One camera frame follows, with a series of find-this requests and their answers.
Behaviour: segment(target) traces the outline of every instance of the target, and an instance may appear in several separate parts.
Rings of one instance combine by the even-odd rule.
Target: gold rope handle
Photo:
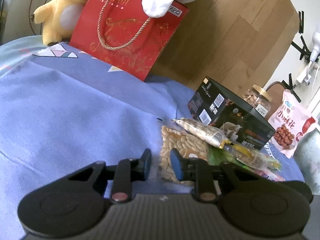
[[[110,0],[106,0],[104,6],[102,7],[101,11],[100,11],[100,15],[99,15],[99,20],[98,20],[98,38],[99,38],[99,41],[101,43],[101,45],[106,48],[106,49],[110,49],[110,50],[116,50],[116,49],[122,49],[128,45],[130,45],[138,36],[139,34],[143,31],[144,27],[148,24],[148,22],[150,22],[151,18],[149,17],[145,22],[144,24],[141,26],[141,28],[138,30],[138,32],[136,33],[136,35],[129,41],[127,42],[126,44],[122,45],[122,46],[119,46],[119,47],[109,47],[106,45],[102,35],[101,35],[101,28],[100,28],[100,24],[101,24],[101,19],[102,19],[102,15],[103,15],[103,11],[104,9],[106,8],[108,2]]]

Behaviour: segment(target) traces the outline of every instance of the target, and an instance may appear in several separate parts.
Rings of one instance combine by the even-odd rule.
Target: bag of peanuts
[[[270,142],[288,158],[293,156],[300,139],[313,131],[318,123],[318,119],[299,104],[289,90],[284,91],[282,105],[268,121],[276,129]]]
[[[205,125],[194,119],[181,118],[173,121],[183,129],[214,147],[222,149],[225,144],[231,143],[224,132],[219,128]]]
[[[191,185],[191,181],[178,181],[170,162],[170,151],[176,148],[184,158],[200,158],[208,161],[209,145],[198,137],[162,126],[163,146],[160,153],[161,176],[179,184]]]

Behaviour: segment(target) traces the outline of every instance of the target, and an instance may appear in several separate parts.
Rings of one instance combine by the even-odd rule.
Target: red gift bag
[[[88,0],[70,45],[144,81],[188,8],[174,1],[148,18],[142,0]]]

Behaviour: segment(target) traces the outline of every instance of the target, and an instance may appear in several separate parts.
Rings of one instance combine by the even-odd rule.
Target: jar of nuts
[[[263,88],[257,85],[253,85],[252,89],[248,89],[242,99],[255,108],[263,117],[266,117],[271,109],[270,102],[272,98]]]

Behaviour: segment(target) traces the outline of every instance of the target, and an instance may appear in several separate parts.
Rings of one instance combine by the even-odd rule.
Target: pink package
[[[268,121],[276,129],[270,142],[288,158],[293,156],[300,139],[313,131],[318,123],[289,90],[283,92],[282,105]]]

